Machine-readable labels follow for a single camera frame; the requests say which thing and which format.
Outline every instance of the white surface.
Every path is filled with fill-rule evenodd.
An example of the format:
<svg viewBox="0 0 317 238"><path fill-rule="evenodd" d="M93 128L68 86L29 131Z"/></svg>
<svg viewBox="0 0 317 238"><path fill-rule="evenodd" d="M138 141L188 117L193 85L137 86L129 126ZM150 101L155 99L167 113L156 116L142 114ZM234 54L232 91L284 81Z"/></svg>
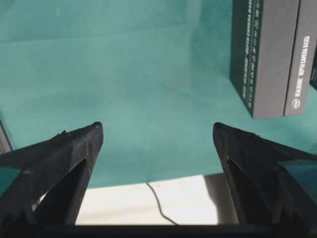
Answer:
<svg viewBox="0 0 317 238"><path fill-rule="evenodd" d="M163 213L181 225L217 224L203 176L150 183ZM171 224L159 213L150 188L144 184L93 188L86 191L77 225Z"/></svg>

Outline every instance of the dark box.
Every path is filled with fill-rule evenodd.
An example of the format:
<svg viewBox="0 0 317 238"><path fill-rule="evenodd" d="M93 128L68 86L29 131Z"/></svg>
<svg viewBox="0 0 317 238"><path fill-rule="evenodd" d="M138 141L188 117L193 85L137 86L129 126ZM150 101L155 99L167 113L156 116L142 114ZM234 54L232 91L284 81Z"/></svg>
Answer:
<svg viewBox="0 0 317 238"><path fill-rule="evenodd" d="M315 51L315 59L313 63L311 85L317 90L317 49Z"/></svg>
<svg viewBox="0 0 317 238"><path fill-rule="evenodd" d="M316 0L233 0L230 80L254 119L303 113L309 80L298 73L307 36L306 72L313 62L316 6Z"/></svg>

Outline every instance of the teal cloth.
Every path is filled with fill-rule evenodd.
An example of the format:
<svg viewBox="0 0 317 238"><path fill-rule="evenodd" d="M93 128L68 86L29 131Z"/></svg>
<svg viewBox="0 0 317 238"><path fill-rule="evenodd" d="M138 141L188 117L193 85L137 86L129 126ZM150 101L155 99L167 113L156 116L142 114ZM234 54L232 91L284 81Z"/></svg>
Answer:
<svg viewBox="0 0 317 238"><path fill-rule="evenodd" d="M14 148L94 121L90 187L222 172L216 121L304 151L303 116L254 121L229 81L231 0L0 1L0 119Z"/></svg>
<svg viewBox="0 0 317 238"><path fill-rule="evenodd" d="M20 172L17 169L0 167L0 196L9 188Z"/></svg>
<svg viewBox="0 0 317 238"><path fill-rule="evenodd" d="M280 162L280 164L317 205L317 161L294 160Z"/></svg>

